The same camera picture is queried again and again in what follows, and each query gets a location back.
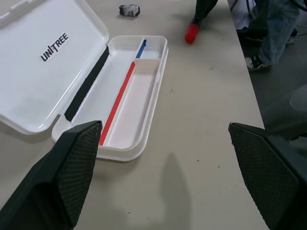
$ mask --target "person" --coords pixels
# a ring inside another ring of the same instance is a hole
[[[195,16],[192,19],[191,24],[189,25],[185,40],[188,44],[192,44],[198,34],[199,28],[201,26],[202,20],[207,17],[210,11],[215,7],[217,0],[197,0]]]
[[[300,14],[291,0],[257,0],[257,6],[259,15],[249,24],[249,35],[256,35],[257,30],[263,29],[267,34],[260,53],[246,58],[249,71],[265,69],[279,61]]]

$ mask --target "dark floor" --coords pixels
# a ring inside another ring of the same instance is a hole
[[[235,0],[228,0],[231,5]],[[248,16],[245,0],[239,0],[232,11],[236,29],[248,26]],[[301,12],[296,27],[299,34],[307,33],[307,13]],[[257,54],[261,44],[241,42],[245,56]],[[291,95],[299,87],[307,84],[307,35],[300,36],[297,40],[287,45],[281,60],[271,69],[250,73],[258,101],[260,113],[266,129],[269,128],[270,110],[276,107],[279,100],[286,95]],[[299,138],[292,142],[297,150],[307,152],[307,138]]]

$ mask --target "table surface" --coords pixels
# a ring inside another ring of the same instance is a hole
[[[246,189],[230,122],[263,127],[227,0],[184,34],[193,0],[134,0],[138,18],[118,15],[123,0],[88,0],[117,35],[162,35],[169,55],[147,147],[130,162],[96,161],[76,230],[267,230]],[[54,145],[0,123],[0,207]]]

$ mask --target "black foam strip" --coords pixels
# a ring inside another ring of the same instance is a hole
[[[97,78],[99,72],[101,71],[102,67],[104,66],[107,57],[109,56],[109,48],[106,47],[106,50],[102,54],[102,56],[99,58],[95,66],[93,67],[90,74],[87,76],[87,78],[84,80],[82,86],[76,93],[76,96],[72,100],[71,104],[67,108],[65,112],[66,120],[71,121],[73,117],[76,115],[81,103],[83,102],[84,98],[86,97],[87,93],[89,92],[92,84],[94,83],[95,79]]]

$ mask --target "unitree logo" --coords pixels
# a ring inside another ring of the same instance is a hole
[[[59,52],[61,46],[64,44],[65,41],[68,40],[68,36],[66,35],[66,33],[63,33],[62,36],[60,36],[58,38],[58,40],[55,41],[55,43],[53,43],[52,45],[47,46],[47,50],[43,53],[42,56],[40,56],[42,58],[43,61],[47,61],[48,59],[50,59],[52,57],[52,55],[55,52]]]

